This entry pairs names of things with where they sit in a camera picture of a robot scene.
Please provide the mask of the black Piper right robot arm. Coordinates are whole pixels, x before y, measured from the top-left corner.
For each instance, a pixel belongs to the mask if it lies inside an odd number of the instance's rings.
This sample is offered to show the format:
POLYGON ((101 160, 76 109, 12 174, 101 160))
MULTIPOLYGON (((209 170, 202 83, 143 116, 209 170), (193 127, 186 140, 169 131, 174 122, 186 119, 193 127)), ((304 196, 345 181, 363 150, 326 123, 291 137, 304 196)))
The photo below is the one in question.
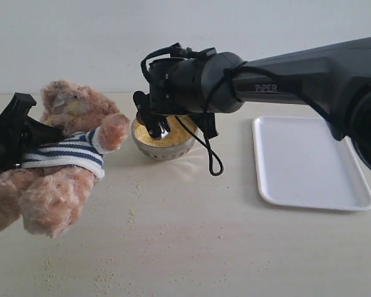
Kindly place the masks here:
POLYGON ((334 139, 352 140, 371 170, 371 37, 254 61, 175 43, 148 54, 140 67, 149 91, 134 92, 133 101, 152 139, 168 136, 169 116, 189 116, 208 147, 218 113, 246 102, 308 105, 334 139))

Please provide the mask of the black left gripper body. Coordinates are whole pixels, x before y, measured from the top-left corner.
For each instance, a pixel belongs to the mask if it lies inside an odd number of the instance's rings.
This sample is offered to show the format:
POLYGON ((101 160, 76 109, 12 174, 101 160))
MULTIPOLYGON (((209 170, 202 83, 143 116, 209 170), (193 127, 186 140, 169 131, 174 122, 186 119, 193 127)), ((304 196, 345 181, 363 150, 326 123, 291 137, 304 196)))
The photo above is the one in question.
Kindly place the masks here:
POLYGON ((0 121, 0 174, 20 168, 25 122, 0 121))

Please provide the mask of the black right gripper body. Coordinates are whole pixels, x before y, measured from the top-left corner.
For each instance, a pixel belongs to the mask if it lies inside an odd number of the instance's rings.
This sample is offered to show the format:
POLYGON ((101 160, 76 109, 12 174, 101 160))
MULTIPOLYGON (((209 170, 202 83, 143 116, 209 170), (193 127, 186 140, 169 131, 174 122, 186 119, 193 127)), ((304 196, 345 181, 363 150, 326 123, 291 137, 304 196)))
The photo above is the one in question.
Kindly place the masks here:
POLYGON ((149 64, 150 111, 161 116, 208 112, 208 91, 202 86, 209 52, 193 52, 191 57, 161 58, 149 64))

